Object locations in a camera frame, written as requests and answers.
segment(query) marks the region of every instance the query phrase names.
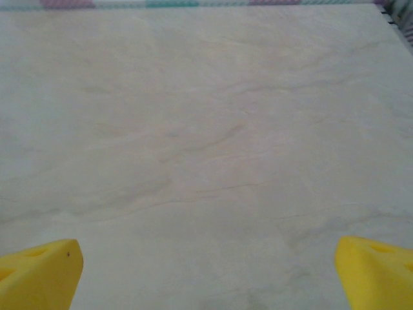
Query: yellow object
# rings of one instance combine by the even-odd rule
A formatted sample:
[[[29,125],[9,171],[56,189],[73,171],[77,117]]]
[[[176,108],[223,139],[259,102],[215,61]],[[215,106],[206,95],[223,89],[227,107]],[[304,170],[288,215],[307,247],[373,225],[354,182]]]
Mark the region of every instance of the yellow object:
[[[0,257],[0,310],[67,310],[83,269],[76,240]]]
[[[346,236],[336,269],[353,310],[413,309],[413,250]]]

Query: purple stripe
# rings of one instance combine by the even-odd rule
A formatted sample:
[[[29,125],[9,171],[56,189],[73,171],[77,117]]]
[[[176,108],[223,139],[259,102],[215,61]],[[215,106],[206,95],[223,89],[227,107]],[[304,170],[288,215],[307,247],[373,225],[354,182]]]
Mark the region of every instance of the purple stripe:
[[[301,0],[250,0],[248,5],[298,5]]]
[[[95,8],[93,0],[39,0],[45,9]]]

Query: marble surface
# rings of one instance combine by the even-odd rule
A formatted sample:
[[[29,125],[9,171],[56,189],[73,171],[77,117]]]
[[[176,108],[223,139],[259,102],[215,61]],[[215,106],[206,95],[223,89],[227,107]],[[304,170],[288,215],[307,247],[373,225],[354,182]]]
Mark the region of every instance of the marble surface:
[[[77,238],[72,309],[349,309],[413,247],[413,57],[374,5],[0,13],[0,254]]]

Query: small hole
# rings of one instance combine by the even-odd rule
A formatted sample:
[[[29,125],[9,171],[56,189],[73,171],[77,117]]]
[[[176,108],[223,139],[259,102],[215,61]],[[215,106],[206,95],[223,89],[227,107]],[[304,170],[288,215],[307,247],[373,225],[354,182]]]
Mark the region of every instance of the small hole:
[[[410,271],[413,272],[413,263],[406,263],[406,264],[405,264],[405,267],[406,267],[408,270],[410,270]]]
[[[35,257],[35,256],[42,255],[44,252],[46,252],[46,249],[33,250],[33,251],[28,252],[28,253],[25,253],[25,256]]]
[[[14,272],[14,269],[0,268],[0,281],[10,276]]]
[[[394,253],[394,250],[383,247],[382,245],[371,245],[373,250],[381,253]]]

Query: gray marble vein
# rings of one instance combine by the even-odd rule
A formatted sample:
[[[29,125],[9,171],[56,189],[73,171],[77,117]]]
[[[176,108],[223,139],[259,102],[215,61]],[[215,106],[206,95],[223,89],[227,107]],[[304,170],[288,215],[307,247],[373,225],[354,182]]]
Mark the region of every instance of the gray marble vein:
[[[349,309],[413,248],[413,57],[374,5],[0,13],[0,254],[77,238],[72,309]]]

